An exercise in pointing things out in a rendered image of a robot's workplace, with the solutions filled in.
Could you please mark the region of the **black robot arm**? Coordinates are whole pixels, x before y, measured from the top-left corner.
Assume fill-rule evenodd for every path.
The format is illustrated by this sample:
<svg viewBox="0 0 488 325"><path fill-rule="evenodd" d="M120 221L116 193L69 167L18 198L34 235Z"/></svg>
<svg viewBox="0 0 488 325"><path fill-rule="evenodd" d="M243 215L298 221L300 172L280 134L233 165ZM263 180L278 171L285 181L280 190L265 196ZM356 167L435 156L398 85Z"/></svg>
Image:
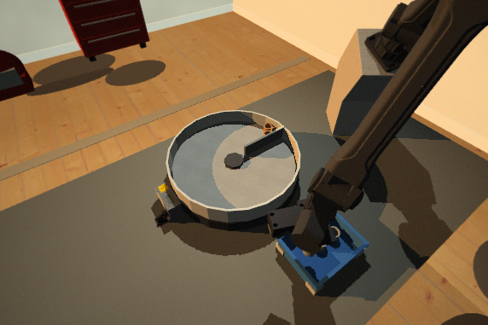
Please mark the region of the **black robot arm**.
<svg viewBox="0 0 488 325"><path fill-rule="evenodd" d="M398 4L382 30L364 41L385 72L398 70L353 135L312 178L307 199L268 211L272 237L292 233L296 247L320 252L329 221L338 210L353 210L361 202L363 185L381 153L487 26L488 0Z"/></svg>

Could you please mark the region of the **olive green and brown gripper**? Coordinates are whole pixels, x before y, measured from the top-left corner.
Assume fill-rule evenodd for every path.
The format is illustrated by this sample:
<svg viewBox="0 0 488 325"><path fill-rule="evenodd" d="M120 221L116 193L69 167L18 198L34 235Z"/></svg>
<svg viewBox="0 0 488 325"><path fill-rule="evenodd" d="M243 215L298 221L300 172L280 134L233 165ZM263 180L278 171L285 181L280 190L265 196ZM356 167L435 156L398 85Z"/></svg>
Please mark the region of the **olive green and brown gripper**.
<svg viewBox="0 0 488 325"><path fill-rule="evenodd" d="M326 234L324 236L324 239L323 239L323 242L322 242L322 245L332 245L336 242L336 237L334 235L334 232L330 226L330 224L328 224L328 228L327 228L327 231L326 231Z"/></svg>

